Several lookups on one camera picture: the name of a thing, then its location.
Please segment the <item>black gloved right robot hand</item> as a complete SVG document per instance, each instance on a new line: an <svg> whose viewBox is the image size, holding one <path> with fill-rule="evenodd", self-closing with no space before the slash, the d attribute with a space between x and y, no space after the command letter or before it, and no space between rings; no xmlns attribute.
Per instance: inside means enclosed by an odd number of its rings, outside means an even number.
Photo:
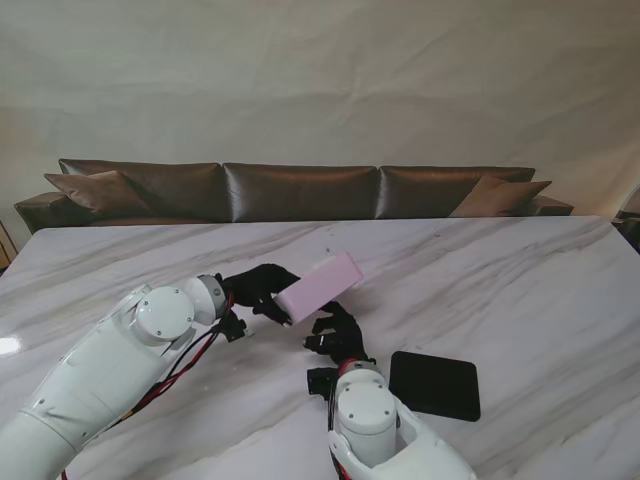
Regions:
<svg viewBox="0 0 640 480"><path fill-rule="evenodd" d="M315 320L311 335L304 340L304 348L329 357L337 366L351 360L370 361L356 319L336 301L329 302L321 311L328 316Z"/></svg>

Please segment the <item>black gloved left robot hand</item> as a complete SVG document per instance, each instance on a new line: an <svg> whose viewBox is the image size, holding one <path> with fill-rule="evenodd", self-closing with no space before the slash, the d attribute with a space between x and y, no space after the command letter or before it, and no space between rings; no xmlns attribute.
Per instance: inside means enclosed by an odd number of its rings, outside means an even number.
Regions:
<svg viewBox="0 0 640 480"><path fill-rule="evenodd" d="M235 304L251 308L254 315L264 315L282 326L290 326L291 318L276 304L274 297L299 279L284 267L268 263L226 277L222 285L233 294Z"/></svg>

